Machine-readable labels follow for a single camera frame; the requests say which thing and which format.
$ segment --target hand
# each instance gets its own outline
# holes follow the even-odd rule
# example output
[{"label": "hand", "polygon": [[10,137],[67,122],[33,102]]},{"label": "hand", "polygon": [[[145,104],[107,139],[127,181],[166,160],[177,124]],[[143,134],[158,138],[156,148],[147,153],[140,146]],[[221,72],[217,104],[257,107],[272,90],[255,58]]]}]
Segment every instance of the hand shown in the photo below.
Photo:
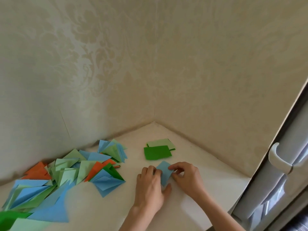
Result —
[{"label": "hand", "polygon": [[134,206],[145,209],[155,215],[161,209],[171,193],[171,184],[162,192],[160,186],[161,170],[156,170],[152,165],[144,167],[137,176],[136,196]]},{"label": "hand", "polygon": [[192,199],[196,200],[199,196],[206,194],[199,169],[187,162],[178,162],[168,167],[170,170],[176,170],[172,173],[172,178],[178,186]]}]

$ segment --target wall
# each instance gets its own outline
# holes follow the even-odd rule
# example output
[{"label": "wall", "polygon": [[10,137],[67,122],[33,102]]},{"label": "wall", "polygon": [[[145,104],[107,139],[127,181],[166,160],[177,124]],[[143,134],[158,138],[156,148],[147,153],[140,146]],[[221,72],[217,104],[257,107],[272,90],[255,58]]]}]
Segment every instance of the wall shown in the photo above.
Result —
[{"label": "wall", "polygon": [[307,77],[308,0],[0,0],[0,179],[157,120],[252,176]]},{"label": "wall", "polygon": [[0,0],[0,179],[154,118],[152,0]]},{"label": "wall", "polygon": [[252,176],[308,74],[308,0],[160,0],[155,118]]}]

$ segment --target pile of folded paper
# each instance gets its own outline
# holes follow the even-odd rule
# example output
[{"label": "pile of folded paper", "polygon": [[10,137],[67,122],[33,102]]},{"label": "pile of folded paper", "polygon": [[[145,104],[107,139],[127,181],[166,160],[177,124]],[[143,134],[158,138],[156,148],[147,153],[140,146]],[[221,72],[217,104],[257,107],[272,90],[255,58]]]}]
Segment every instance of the pile of folded paper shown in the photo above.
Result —
[{"label": "pile of folded paper", "polygon": [[0,231],[40,230],[50,222],[68,222],[64,198],[70,188],[85,179],[105,197],[125,182],[115,169],[127,159],[124,149],[116,140],[100,140],[97,152],[74,149],[50,164],[37,163],[15,181],[0,212]]}]

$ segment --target white hook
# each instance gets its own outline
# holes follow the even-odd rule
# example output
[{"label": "white hook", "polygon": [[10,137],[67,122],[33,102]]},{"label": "white hook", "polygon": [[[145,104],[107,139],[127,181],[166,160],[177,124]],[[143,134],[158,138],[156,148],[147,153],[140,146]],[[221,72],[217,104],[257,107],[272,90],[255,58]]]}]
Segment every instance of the white hook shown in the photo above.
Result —
[{"label": "white hook", "polygon": [[279,169],[284,174],[288,175],[292,170],[292,165],[285,162],[283,159],[281,159],[277,153],[276,149],[278,147],[279,143],[274,143],[269,150],[269,162],[274,166],[276,169]]}]

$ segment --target forearm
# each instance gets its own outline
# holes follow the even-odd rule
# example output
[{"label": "forearm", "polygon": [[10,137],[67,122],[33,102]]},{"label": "forearm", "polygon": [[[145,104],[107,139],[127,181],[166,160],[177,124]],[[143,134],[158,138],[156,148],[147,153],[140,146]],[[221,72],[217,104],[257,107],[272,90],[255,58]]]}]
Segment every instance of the forearm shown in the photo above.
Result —
[{"label": "forearm", "polygon": [[154,215],[146,208],[132,206],[119,231],[145,231]]},{"label": "forearm", "polygon": [[206,213],[216,231],[244,231],[244,229],[206,193],[201,194],[194,200]]}]

